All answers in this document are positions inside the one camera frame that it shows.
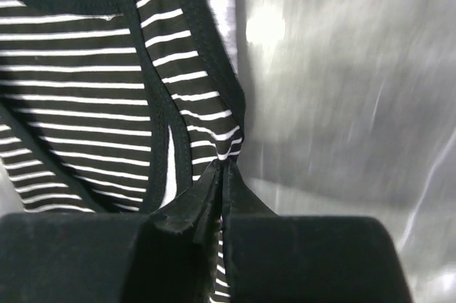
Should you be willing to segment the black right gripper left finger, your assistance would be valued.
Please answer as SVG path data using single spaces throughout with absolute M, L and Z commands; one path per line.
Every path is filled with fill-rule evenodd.
M 1 219 L 3 302 L 206 302 L 217 263 L 222 166 L 150 214 Z

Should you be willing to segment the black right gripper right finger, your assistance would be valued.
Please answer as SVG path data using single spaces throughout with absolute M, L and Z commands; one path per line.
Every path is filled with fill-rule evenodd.
M 232 302 L 410 302 L 393 240 L 372 217 L 279 216 L 224 165 L 223 253 Z

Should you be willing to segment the black white striped tank top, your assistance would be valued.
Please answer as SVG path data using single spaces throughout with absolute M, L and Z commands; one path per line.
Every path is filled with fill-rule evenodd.
M 1 161 L 20 213 L 150 214 L 236 163 L 234 0 L 1 0 Z M 222 235 L 206 302 L 229 302 Z

